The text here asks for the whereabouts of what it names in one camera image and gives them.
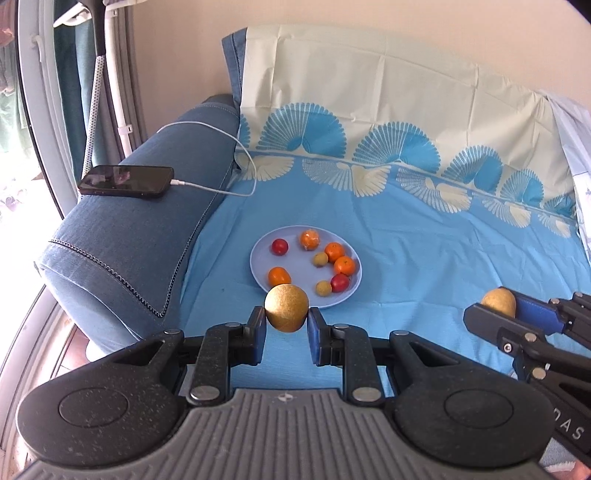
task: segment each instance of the gray ribbed base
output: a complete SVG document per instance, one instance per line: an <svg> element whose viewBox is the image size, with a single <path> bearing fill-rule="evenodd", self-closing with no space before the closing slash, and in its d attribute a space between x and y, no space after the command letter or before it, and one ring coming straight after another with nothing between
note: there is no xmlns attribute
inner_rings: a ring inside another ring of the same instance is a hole
<svg viewBox="0 0 591 480"><path fill-rule="evenodd" d="M336 390L236 390L195 408L174 437L142 459L75 471L36 462L20 480L549 479L533 463L471 472L419 455L381 410L346 404Z"/></svg>

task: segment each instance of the plate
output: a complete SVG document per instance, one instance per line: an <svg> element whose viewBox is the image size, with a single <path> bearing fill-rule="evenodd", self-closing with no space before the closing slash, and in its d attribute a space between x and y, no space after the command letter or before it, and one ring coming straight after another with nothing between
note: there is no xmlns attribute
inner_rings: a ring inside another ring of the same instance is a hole
<svg viewBox="0 0 591 480"><path fill-rule="evenodd" d="M314 229L320 235L320 245L316 250L304 250L300 245L300 235L304 230L308 229ZM282 238L289 244L289 249L283 256L274 255L271 252L271 244L277 238ZM347 290L340 293L331 293L327 297L321 297L316 294L316 284L320 280L330 281L334 276L333 265L329 263L324 267L315 267L312 264L312 258L317 253L323 252L325 246L331 242L338 242L345 247L345 254L355 261L357 270L351 276L351 283ZM266 233L259 238L251 251L251 271L256 282L265 291L271 289L267 275L273 267L285 268L291 277L291 282L304 290L306 295L308 295L310 306L320 309L332 307L345 301L357 290L359 283L361 283L361 262L355 250L338 235L315 226L285 226Z"/></svg>

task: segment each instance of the smartphone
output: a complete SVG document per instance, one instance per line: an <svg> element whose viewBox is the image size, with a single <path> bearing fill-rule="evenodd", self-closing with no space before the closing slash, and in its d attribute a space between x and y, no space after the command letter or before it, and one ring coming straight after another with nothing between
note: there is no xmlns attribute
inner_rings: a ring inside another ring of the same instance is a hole
<svg viewBox="0 0 591 480"><path fill-rule="evenodd" d="M156 198L164 195L174 178L171 167L97 165L78 185L82 195Z"/></svg>

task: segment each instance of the wall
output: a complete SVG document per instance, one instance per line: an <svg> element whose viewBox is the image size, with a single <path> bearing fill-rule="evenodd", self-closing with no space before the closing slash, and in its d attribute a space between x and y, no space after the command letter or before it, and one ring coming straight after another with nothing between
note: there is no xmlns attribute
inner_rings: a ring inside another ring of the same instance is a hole
<svg viewBox="0 0 591 480"><path fill-rule="evenodd" d="M279 22L390 30L591 109L591 25L566 0L148 0L133 8L149 134L230 91L222 37Z"/></svg>

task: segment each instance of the orange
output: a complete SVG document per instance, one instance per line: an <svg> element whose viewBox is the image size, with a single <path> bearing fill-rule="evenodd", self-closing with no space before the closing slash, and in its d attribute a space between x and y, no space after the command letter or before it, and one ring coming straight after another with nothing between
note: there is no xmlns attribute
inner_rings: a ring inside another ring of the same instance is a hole
<svg viewBox="0 0 591 480"><path fill-rule="evenodd" d="M335 263L336 259L345 255L345 247L337 242L331 242L324 248L324 253L329 256L329 262Z"/></svg>
<svg viewBox="0 0 591 480"><path fill-rule="evenodd" d="M276 287L277 285L281 285L283 283L291 283L291 277L287 270L283 267L273 267L269 270L267 277L271 287Z"/></svg>
<svg viewBox="0 0 591 480"><path fill-rule="evenodd" d="M300 235L300 243L304 250L316 250L320 245L320 235L316 230L305 230Z"/></svg>
<svg viewBox="0 0 591 480"><path fill-rule="evenodd" d="M351 257L339 257L335 261L335 273L350 277L355 273L355 261Z"/></svg>

